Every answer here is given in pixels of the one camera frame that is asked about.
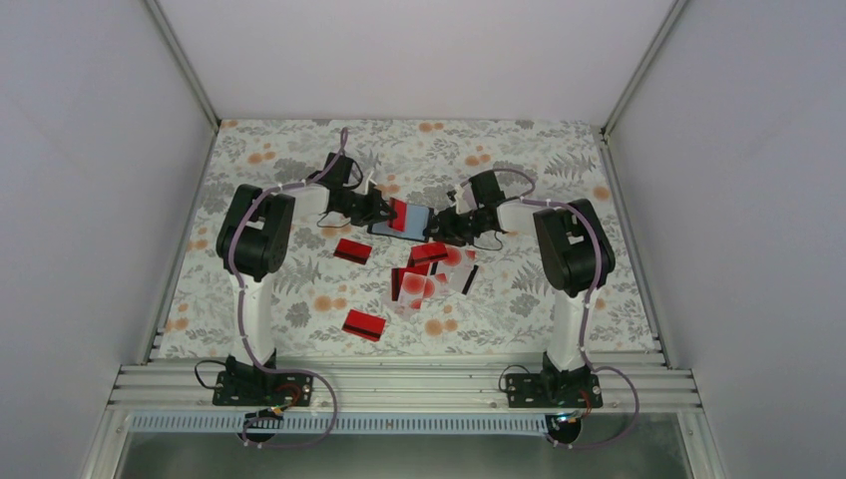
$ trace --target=purple cable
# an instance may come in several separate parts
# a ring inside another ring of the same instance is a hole
[[[241,275],[240,271],[237,270],[235,267],[235,246],[237,245],[238,240],[240,240],[240,235],[243,233],[243,229],[246,227],[246,224],[249,222],[249,219],[252,217],[252,214],[258,209],[258,206],[261,205],[261,202],[264,201],[269,195],[274,193],[280,192],[282,190],[291,190],[296,187],[304,187],[305,185],[310,185],[321,178],[323,178],[326,173],[332,169],[335,165],[335,162],[338,158],[343,155],[344,147],[346,146],[346,140],[349,133],[346,127],[341,129],[341,146],[338,149],[338,152],[335,154],[335,158],[314,178],[308,181],[302,181],[298,183],[291,183],[289,185],[278,186],[278,187],[271,187],[263,192],[252,202],[252,205],[246,210],[246,213],[241,218],[240,222],[238,223],[237,228],[235,229],[234,235],[232,235],[232,242],[229,246],[229,251],[226,256],[226,262],[229,265],[229,269],[232,271],[232,274],[235,276],[237,280],[238,287],[240,291],[238,292],[238,302],[237,302],[237,327],[238,327],[238,334],[240,335],[241,341],[243,342],[243,348],[246,350],[246,354],[249,356],[249,359],[252,361],[252,364],[260,371],[265,372],[267,374],[308,374],[313,376],[318,381],[323,383],[326,386],[326,389],[329,391],[329,395],[332,396],[332,419],[329,421],[329,427],[326,428],[325,431],[313,441],[304,442],[300,444],[267,444],[264,446],[262,443],[250,441],[246,437],[246,431],[249,429],[250,426],[254,425],[256,422],[264,420],[263,417],[254,417],[243,425],[243,429],[241,430],[241,439],[243,440],[244,444],[251,444],[258,448],[266,447],[268,449],[299,449],[299,448],[306,448],[316,446],[317,444],[323,442],[327,437],[329,437],[329,433],[332,432],[332,429],[335,428],[335,423],[338,420],[338,397],[335,395],[335,390],[332,388],[331,384],[326,380],[325,377],[321,376],[320,374],[309,371],[307,369],[274,369],[270,367],[266,367],[264,364],[255,357],[255,354],[252,352],[252,348],[249,347],[249,341],[246,337],[246,332],[243,327],[243,297],[244,297],[244,290],[245,290],[245,283],[243,282],[243,276]]]
[[[628,376],[626,376],[622,371],[620,371],[619,369],[617,369],[613,366],[595,367],[594,364],[591,362],[591,360],[588,358],[588,353],[585,350],[585,336],[587,335],[588,317],[589,317],[590,312],[591,312],[591,310],[588,308],[588,304],[591,303],[591,295],[593,295],[594,291],[597,289],[597,286],[600,283],[600,277],[602,276],[602,272],[603,272],[603,257],[602,257],[602,252],[600,250],[600,241],[597,238],[597,232],[594,231],[594,228],[591,227],[591,224],[588,223],[588,219],[585,218],[585,216],[582,215],[582,213],[580,213],[578,210],[576,210],[575,208],[571,207],[570,205],[568,205],[566,203],[540,202],[540,201],[537,201],[537,200],[526,200],[526,199],[523,199],[523,198],[520,198],[520,201],[522,203],[525,203],[526,205],[532,205],[532,206],[536,206],[536,207],[564,208],[565,210],[572,213],[579,220],[579,222],[585,227],[585,230],[588,232],[588,236],[591,238],[591,244],[594,247],[594,255],[596,257],[596,265],[597,266],[596,266],[596,269],[595,269],[595,272],[594,272],[594,280],[591,282],[591,286],[588,288],[588,291],[585,293],[585,307],[582,310],[582,324],[579,327],[579,352],[580,352],[580,355],[582,356],[582,360],[585,362],[585,364],[588,366],[588,368],[591,371],[593,371],[593,372],[611,371],[611,372],[615,373],[616,375],[618,375],[619,377],[621,377],[629,385],[629,389],[632,390],[632,395],[634,396],[634,416],[632,418],[632,422],[630,422],[629,425],[626,426],[626,429],[624,429],[623,432],[621,432],[620,434],[612,437],[611,439],[607,439],[605,441],[600,441],[600,442],[595,442],[595,443],[592,443],[592,444],[584,444],[584,445],[569,444],[568,449],[589,450],[589,449],[598,449],[600,447],[607,446],[609,444],[615,443],[615,442],[623,439],[624,437],[628,436],[635,429],[635,425],[637,424],[637,418],[640,415],[640,397],[637,395],[637,389],[635,388],[635,384],[632,382],[632,380]],[[557,441],[552,439],[552,437],[550,437],[549,435],[547,435],[547,438],[551,440],[554,447],[558,447]]]
[[[529,175],[526,175],[526,173],[523,172],[522,170],[518,170],[516,168],[492,168],[488,171],[494,172],[494,173],[498,173],[498,172],[499,173],[513,173],[515,175],[519,175],[519,176],[523,177],[524,179],[526,179],[526,181],[529,182],[529,185],[531,185],[531,187],[527,191],[520,193],[519,196],[521,196],[521,197],[524,197],[526,195],[530,195],[535,190],[535,179],[533,179]],[[470,183],[470,179],[467,179],[467,180],[461,182],[461,184],[459,186],[463,187],[463,186],[467,185],[468,183]]]

